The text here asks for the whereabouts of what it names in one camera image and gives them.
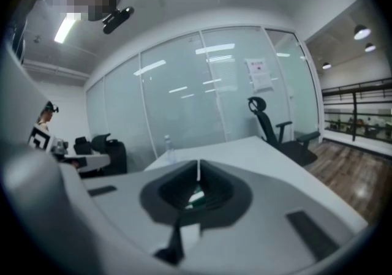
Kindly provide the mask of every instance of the wooden floor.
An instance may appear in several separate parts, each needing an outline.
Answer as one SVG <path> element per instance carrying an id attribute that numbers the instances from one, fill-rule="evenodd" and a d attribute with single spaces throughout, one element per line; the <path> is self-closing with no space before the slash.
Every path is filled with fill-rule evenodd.
<path id="1" fill-rule="evenodd" d="M 318 159 L 305 167 L 370 224 L 377 221 L 392 190 L 392 161 L 324 141 L 309 145 Z"/>

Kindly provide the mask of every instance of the white wall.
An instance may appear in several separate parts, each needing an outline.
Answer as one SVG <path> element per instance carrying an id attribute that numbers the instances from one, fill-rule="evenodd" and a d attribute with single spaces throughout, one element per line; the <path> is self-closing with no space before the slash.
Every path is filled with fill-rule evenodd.
<path id="1" fill-rule="evenodd" d="M 309 40 L 357 0 L 302 0 L 293 11 L 295 29 L 303 40 Z"/>
<path id="2" fill-rule="evenodd" d="M 152 47 L 160 42 L 181 36 L 198 29 L 208 29 L 228 25 L 257 25 L 275 26 L 293 29 L 293 21 L 283 12 L 268 6 L 266 9 L 250 7 L 221 7 L 195 12 L 145 31 L 143 34 L 130 39 L 125 34 L 116 35 L 115 42 L 108 42 L 97 58 L 100 61 L 85 84 L 85 90 L 102 78 L 122 62 L 137 54 L 139 51 Z"/>
<path id="3" fill-rule="evenodd" d="M 320 84 L 322 89 L 327 89 L 389 77 L 391 69 L 385 52 L 376 50 L 342 64 L 332 65 L 320 76 Z"/>
<path id="4" fill-rule="evenodd" d="M 44 96 L 59 107 L 59 113 L 54 113 L 48 123 L 50 133 L 68 141 L 68 153 L 75 154 L 76 138 L 86 137 L 90 140 L 83 88 L 46 82 L 36 84 Z"/>

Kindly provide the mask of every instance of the chair armrest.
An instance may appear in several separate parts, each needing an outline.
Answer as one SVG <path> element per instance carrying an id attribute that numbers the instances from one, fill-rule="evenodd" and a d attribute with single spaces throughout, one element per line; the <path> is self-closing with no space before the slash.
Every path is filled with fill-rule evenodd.
<path id="1" fill-rule="evenodd" d="M 305 143 L 305 142 L 309 142 L 309 141 L 311 141 L 313 139 L 316 139 L 319 136 L 320 136 L 320 132 L 315 131 L 315 132 L 311 132 L 311 133 L 309 133 L 307 135 L 302 135 L 302 136 L 298 137 L 296 140 L 298 142 Z"/>
<path id="2" fill-rule="evenodd" d="M 281 122 L 280 124 L 276 125 L 277 128 L 284 127 L 286 125 L 291 125 L 293 122 L 292 121 L 285 121 Z"/>
<path id="3" fill-rule="evenodd" d="M 281 122 L 280 124 L 276 125 L 277 128 L 281 128 L 281 131 L 279 132 L 279 144 L 282 143 L 283 141 L 283 134 L 284 134 L 284 126 L 292 124 L 292 121 L 285 121 Z"/>

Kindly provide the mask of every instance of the chair seat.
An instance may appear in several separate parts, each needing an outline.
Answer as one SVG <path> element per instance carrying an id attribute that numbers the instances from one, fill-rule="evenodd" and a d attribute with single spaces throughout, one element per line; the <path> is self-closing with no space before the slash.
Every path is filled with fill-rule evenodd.
<path id="1" fill-rule="evenodd" d="M 302 152 L 303 147 L 297 141 L 289 141 L 282 143 L 279 147 L 280 152 L 282 152 L 287 157 L 291 158 L 294 162 L 301 166 L 308 165 L 317 160 L 317 155 L 309 150 Z"/>

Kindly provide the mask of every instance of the railing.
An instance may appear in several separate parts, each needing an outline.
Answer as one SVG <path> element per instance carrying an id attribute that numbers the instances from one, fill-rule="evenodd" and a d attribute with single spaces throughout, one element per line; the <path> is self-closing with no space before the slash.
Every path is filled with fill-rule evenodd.
<path id="1" fill-rule="evenodd" d="M 392 78 L 324 89 L 322 93 L 326 130 L 350 134 L 353 141 L 359 136 L 392 144 Z"/>

